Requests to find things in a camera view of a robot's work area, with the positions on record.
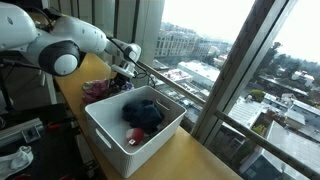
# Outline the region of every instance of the bin handle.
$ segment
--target bin handle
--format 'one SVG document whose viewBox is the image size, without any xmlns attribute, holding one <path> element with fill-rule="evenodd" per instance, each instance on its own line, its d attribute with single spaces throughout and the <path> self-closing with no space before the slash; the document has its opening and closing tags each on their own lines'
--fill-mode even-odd
<svg viewBox="0 0 320 180">
<path fill-rule="evenodd" d="M 157 102 L 157 104 L 158 104 L 159 106 L 162 107 L 162 109 L 164 109 L 164 110 L 166 110 L 166 111 L 170 111 L 170 108 L 168 108 L 167 106 L 163 105 L 163 104 L 160 102 L 160 99 L 159 99 L 159 98 L 156 99 L 156 102 Z"/>
<path fill-rule="evenodd" d="M 111 149 L 110 142 L 101 134 L 101 132 L 96 128 L 96 134 L 100 137 L 100 139 Z"/>
</svg>

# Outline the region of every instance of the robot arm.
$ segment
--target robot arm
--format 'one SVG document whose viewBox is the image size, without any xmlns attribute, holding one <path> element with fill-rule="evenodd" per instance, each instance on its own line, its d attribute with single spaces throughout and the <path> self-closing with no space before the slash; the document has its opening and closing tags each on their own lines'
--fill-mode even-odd
<svg viewBox="0 0 320 180">
<path fill-rule="evenodd" d="M 31 63 L 55 75 L 66 76 L 78 66 L 80 51 L 107 53 L 123 60 L 112 69 L 133 78 L 141 48 L 107 38 L 97 27 L 74 17 L 61 16 L 50 32 L 37 29 L 21 8 L 0 2 L 0 51 L 18 50 Z"/>
</svg>

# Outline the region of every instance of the white device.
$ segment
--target white device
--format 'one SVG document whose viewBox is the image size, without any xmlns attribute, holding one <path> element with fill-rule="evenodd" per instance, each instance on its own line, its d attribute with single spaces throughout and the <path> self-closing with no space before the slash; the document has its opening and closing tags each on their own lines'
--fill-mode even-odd
<svg viewBox="0 0 320 180">
<path fill-rule="evenodd" d="M 72 73 L 81 51 L 106 51 L 123 60 L 112 69 L 128 78 L 135 76 L 135 63 L 141 53 L 139 45 L 109 40 L 99 28 L 70 16 L 58 18 L 50 32 L 37 29 L 23 9 L 0 2 L 0 52 L 9 50 L 20 51 L 31 63 L 55 76 Z"/>
</svg>

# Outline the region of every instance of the crumpled clothing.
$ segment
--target crumpled clothing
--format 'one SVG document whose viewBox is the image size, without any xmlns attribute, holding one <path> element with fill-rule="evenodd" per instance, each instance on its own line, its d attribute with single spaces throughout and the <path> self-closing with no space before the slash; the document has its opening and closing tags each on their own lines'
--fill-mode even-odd
<svg viewBox="0 0 320 180">
<path fill-rule="evenodd" d="M 152 100 L 145 99 L 123 106 L 122 118 L 130 122 L 132 128 L 141 128 L 151 134 L 158 130 L 157 126 L 163 121 L 164 115 Z"/>
<path fill-rule="evenodd" d="M 82 100 L 86 104 L 91 104 L 119 92 L 132 90 L 134 86 L 132 83 L 126 82 L 122 87 L 119 87 L 115 84 L 114 79 L 111 78 L 85 82 L 82 89 L 84 90 Z"/>
</svg>

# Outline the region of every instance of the city view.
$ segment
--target city view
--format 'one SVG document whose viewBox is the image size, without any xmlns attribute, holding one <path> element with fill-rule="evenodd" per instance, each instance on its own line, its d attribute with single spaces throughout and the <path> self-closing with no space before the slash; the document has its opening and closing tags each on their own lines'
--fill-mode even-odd
<svg viewBox="0 0 320 180">
<path fill-rule="evenodd" d="M 294 10 L 292 16 L 296 17 L 300 9 Z M 319 59 L 287 53 L 292 52 L 287 47 L 289 41 L 279 34 L 228 115 L 319 172 Z M 163 21 L 153 68 L 206 101 L 232 45 L 229 38 L 204 36 L 195 29 Z M 202 107 L 152 78 L 160 92 L 188 110 L 181 126 L 190 132 Z M 244 179 L 308 179 L 226 123 L 209 150 Z"/>
</svg>

